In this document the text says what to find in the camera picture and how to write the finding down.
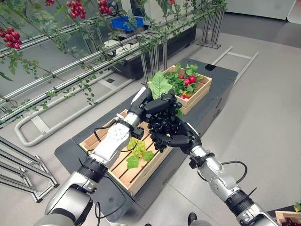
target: silver robot arm segment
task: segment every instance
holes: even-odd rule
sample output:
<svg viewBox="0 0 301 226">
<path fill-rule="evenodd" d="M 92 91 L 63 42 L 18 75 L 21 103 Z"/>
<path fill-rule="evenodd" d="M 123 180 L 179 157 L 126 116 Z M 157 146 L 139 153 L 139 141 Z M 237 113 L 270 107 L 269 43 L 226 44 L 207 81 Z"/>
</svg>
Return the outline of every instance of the silver robot arm segment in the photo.
<svg viewBox="0 0 301 226">
<path fill-rule="evenodd" d="M 117 124 L 110 127 L 106 138 L 60 187 L 48 203 L 45 216 L 34 226 L 77 226 L 86 220 L 93 206 L 89 194 L 95 192 L 99 181 L 127 146 L 130 137 L 143 136 L 143 129 L 137 126 L 145 116 L 144 105 L 151 100 L 150 90 L 141 88 L 126 117 L 115 118 Z"/>
</svg>

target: robotic hand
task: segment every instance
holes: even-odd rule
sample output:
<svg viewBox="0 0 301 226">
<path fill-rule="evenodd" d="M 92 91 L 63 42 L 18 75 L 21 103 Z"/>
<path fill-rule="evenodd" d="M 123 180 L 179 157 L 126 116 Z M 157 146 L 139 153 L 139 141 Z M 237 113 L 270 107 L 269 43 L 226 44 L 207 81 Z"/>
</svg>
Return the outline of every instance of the robotic hand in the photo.
<svg viewBox="0 0 301 226">
<path fill-rule="evenodd" d="M 162 95 L 160 99 L 146 104 L 146 112 L 151 113 L 152 116 L 145 121 L 149 123 L 155 148 L 162 152 L 167 146 L 179 147 L 185 154 L 190 155 L 191 168 L 197 169 L 198 174 L 209 183 L 213 193 L 234 213 L 240 225 L 277 226 L 278 224 L 262 207 L 254 203 L 237 185 L 234 178 L 226 173 L 214 154 L 203 148 L 195 129 L 174 115 L 176 109 L 180 107 L 172 90 Z"/>
</svg>

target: black table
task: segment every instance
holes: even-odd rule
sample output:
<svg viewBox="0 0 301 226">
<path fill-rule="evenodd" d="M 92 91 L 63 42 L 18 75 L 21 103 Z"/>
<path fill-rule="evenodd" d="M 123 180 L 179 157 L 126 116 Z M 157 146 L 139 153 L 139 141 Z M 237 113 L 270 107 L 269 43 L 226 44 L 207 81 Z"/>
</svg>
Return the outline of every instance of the black table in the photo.
<svg viewBox="0 0 301 226">
<path fill-rule="evenodd" d="M 182 66 L 187 64 L 197 64 L 200 74 L 213 79 L 209 93 L 187 115 L 183 116 L 183 120 L 188 121 L 202 136 L 223 109 L 238 73 L 192 59 L 181 61 Z M 78 158 L 82 162 L 86 160 L 86 152 L 79 146 L 79 143 L 90 136 L 94 128 L 104 125 L 115 117 L 117 113 L 128 109 L 133 97 L 134 95 L 55 150 L 56 157 L 70 173 L 80 168 Z M 107 219 L 110 222 L 131 224 L 133 221 L 138 220 L 149 208 L 164 184 L 176 172 L 186 157 L 187 155 L 183 154 L 180 149 L 174 148 L 135 196 L 131 196 L 123 186 L 116 185 L 109 179 L 104 178 L 100 181 L 97 191 L 91 197 L 94 202 L 100 202 L 102 213 L 108 214 L 123 203 L 125 196 L 126 202 L 122 208 L 108 216 Z"/>
</svg>

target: metal stand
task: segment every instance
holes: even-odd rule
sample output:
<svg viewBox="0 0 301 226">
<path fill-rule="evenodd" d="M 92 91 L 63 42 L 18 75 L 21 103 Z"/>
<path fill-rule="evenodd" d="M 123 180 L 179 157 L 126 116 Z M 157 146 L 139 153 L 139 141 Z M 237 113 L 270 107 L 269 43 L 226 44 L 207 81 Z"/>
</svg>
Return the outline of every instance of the metal stand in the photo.
<svg viewBox="0 0 301 226">
<path fill-rule="evenodd" d="M 14 155 L 11 155 L 5 151 L 5 149 L 9 149 L 12 152 L 15 152 L 18 155 L 21 155 L 22 157 L 25 157 L 28 159 L 28 162 L 24 162 L 21 159 L 17 158 Z M 0 183 L 25 191 L 32 194 L 35 202 L 41 202 L 45 195 L 47 195 L 50 191 L 52 191 L 55 187 L 58 187 L 59 184 L 54 179 L 54 177 L 51 175 L 45 164 L 42 162 L 39 156 L 33 156 L 26 151 L 22 150 L 21 148 L 13 145 L 12 143 L 8 142 L 4 138 L 0 137 L 0 156 L 14 164 L 17 165 L 18 168 L 12 167 L 2 161 L 0 161 L 0 168 L 6 171 L 9 171 L 10 173 L 13 173 L 15 175 L 18 175 L 22 178 L 24 182 L 18 181 L 16 179 L 10 178 L 8 176 L 0 174 Z M 42 192 L 39 192 L 36 187 L 33 185 L 32 181 L 29 178 L 28 171 L 34 172 L 39 174 L 42 177 L 45 177 L 48 179 L 49 184 L 46 189 L 44 189 Z"/>
<path fill-rule="evenodd" d="M 216 65 L 217 62 L 219 62 L 227 54 L 248 59 L 249 60 L 248 63 L 246 63 L 246 65 L 243 67 L 243 69 L 241 69 L 241 71 L 238 73 L 238 75 L 234 81 L 234 85 L 235 85 L 238 82 L 238 80 L 240 79 L 240 77 L 243 75 L 243 73 L 245 73 L 245 71 L 248 69 L 248 67 L 251 65 L 251 63 L 255 60 L 255 58 L 257 57 L 259 52 L 256 52 L 253 56 L 245 56 L 245 55 L 242 55 L 239 53 L 230 52 L 231 49 L 233 49 L 233 46 L 230 46 L 225 52 L 223 52 L 216 60 L 213 61 L 213 63 L 211 65 Z"/>
<path fill-rule="evenodd" d="M 219 48 L 221 46 L 220 44 L 217 44 L 217 41 L 218 41 L 218 37 L 220 35 L 220 28 L 221 28 L 224 12 L 225 12 L 224 8 L 221 8 L 219 11 L 217 11 L 215 13 L 212 37 L 210 40 L 207 40 L 207 35 L 208 35 L 208 31 L 211 27 L 211 23 L 212 23 L 214 16 L 208 16 L 205 19 L 203 35 L 202 35 L 201 40 L 198 43 L 198 45 L 207 46 L 207 47 L 211 47 L 211 48 Z"/>
</svg>

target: gray floor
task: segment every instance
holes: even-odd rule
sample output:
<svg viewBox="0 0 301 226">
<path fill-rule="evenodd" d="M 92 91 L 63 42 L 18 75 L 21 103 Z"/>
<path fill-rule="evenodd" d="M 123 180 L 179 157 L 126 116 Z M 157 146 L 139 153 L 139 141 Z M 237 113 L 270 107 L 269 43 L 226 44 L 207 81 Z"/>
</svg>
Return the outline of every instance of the gray floor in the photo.
<svg viewBox="0 0 301 226">
<path fill-rule="evenodd" d="M 288 21 L 225 13 L 221 32 L 301 48 L 301 24 Z"/>
<path fill-rule="evenodd" d="M 246 192 L 258 187 L 252 198 L 266 210 L 291 205 L 301 198 L 301 50 L 225 33 L 221 33 L 219 42 L 222 47 L 218 50 L 193 43 L 168 60 L 168 65 L 185 57 L 211 63 L 230 45 L 233 45 L 233 52 L 248 56 L 259 51 L 233 88 L 224 110 L 202 137 L 204 147 L 221 161 L 241 160 L 248 165 L 247 177 L 240 185 Z M 245 63 L 226 56 L 218 65 L 239 71 Z M 32 154 L 39 154 L 62 184 L 69 174 L 54 157 L 54 150 L 139 88 L 139 81 L 130 84 L 36 146 L 21 145 L 13 131 L 14 123 L 0 130 L 0 136 Z M 214 226 L 238 225 L 226 206 L 187 163 L 188 159 L 135 225 L 185 225 L 191 211 Z M 240 166 L 227 166 L 226 169 L 235 178 L 243 172 Z M 1 225 L 33 225 L 43 215 L 52 194 L 37 204 L 30 195 L 0 186 Z M 92 211 L 84 225 L 94 226 L 96 222 Z M 102 220 L 101 225 L 109 224 Z"/>
</svg>

